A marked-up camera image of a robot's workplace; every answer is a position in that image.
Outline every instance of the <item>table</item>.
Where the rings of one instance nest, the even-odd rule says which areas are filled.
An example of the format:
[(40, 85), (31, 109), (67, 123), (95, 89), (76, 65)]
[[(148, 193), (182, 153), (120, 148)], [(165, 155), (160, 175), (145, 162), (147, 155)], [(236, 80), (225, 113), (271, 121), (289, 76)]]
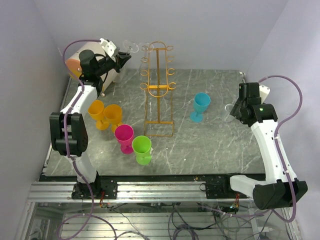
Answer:
[[(238, 98), (241, 76), (235, 70), (176, 69), (169, 76), (169, 82), (176, 82), (173, 91), (174, 135), (172, 137), (150, 137), (152, 160), (148, 165), (139, 165), (135, 155), (125, 155), (109, 127), (100, 131), (95, 121), (86, 114), (89, 143), (88, 155), (100, 175), (186, 175), (186, 174), (227, 174), (264, 173), (264, 164), (257, 141), (250, 128), (234, 120), (222, 122), (220, 112), (226, 104)], [(156, 81), (156, 72), (151, 79)], [(128, 69), (119, 83), (111, 83), (105, 97), (99, 97), (105, 107), (118, 104), (122, 107), (123, 120), (134, 129), (135, 136), (143, 135), (145, 118), (145, 91), (140, 83), (146, 77), (136, 69)], [(71, 81), (66, 93), (65, 105), (77, 91), (78, 83)], [(201, 123), (194, 123), (189, 115), (193, 111), (196, 93), (205, 92), (211, 103)], [(161, 102), (161, 113), (170, 113), (169, 100)], [(148, 117), (157, 114), (156, 100), (148, 104)], [(164, 126), (150, 126), (150, 131), (167, 131)], [(45, 171), (46, 176), (75, 176), (75, 172), (64, 156), (51, 151)]]

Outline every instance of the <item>transparent cup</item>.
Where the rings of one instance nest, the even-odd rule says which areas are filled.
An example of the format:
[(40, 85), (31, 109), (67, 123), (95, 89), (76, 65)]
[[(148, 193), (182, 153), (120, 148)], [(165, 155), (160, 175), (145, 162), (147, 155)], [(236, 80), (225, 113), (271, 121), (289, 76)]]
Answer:
[(234, 107), (233, 104), (227, 104), (224, 106), (220, 118), (222, 121), (224, 121), (225, 123), (230, 123), (232, 120), (235, 119), (234, 116), (230, 115), (230, 112), (232, 110), (232, 108)]

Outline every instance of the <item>wire rack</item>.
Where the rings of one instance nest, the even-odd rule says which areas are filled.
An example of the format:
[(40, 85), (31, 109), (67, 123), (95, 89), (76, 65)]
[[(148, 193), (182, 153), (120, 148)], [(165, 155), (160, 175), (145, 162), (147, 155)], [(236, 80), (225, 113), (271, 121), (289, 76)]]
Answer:
[[(145, 48), (145, 51), (148, 52), (148, 55), (141, 59), (142, 63), (147, 64), (147, 70), (141, 70), (140, 75), (147, 77), (147, 83), (143, 82), (140, 84), (140, 88), (145, 91), (145, 116), (144, 116), (144, 135), (145, 136), (153, 136), (153, 137), (172, 137), (174, 134), (174, 120), (173, 120), (173, 90), (176, 88), (175, 82), (169, 82), (168, 77), (175, 74), (174, 68), (168, 68), (168, 63), (172, 62), (174, 56), (168, 55), (167, 53), (174, 49), (173, 46), (169, 45), (166, 46), (161, 41), (154, 41), (149, 44), (148, 47)], [(165, 58), (165, 79), (166, 82), (161, 82), (160, 77), (160, 59), (159, 54), (160, 51), (164, 51), (164, 58)], [(150, 75), (150, 57), (151, 53), (156, 52), (156, 71), (157, 71), (157, 85), (151, 84), (151, 75)], [(160, 99), (163, 98), (170, 92), (170, 120), (164, 121), (161, 118), (161, 111), (160, 111)], [(157, 100), (157, 120), (148, 120), (147, 118), (147, 111), (148, 111), (148, 95), (151, 97), (156, 98)], [(171, 125), (172, 132), (171, 134), (148, 134), (147, 133), (147, 125), (154, 124), (154, 125)]]

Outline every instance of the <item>blue cup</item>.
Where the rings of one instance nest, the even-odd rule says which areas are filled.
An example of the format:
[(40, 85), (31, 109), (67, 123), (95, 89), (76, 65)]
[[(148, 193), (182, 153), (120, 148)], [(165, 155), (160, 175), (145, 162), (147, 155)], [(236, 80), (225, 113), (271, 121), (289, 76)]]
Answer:
[(190, 114), (190, 119), (195, 123), (200, 123), (204, 119), (202, 113), (207, 110), (211, 99), (208, 94), (199, 92), (194, 97), (193, 108), (194, 111)]

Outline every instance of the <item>green cup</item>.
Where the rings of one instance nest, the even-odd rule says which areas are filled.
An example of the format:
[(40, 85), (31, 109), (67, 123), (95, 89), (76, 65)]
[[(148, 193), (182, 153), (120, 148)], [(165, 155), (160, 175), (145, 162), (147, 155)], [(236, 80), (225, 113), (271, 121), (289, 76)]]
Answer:
[(137, 136), (133, 139), (132, 149), (135, 159), (140, 165), (147, 165), (151, 161), (151, 140), (146, 136)]

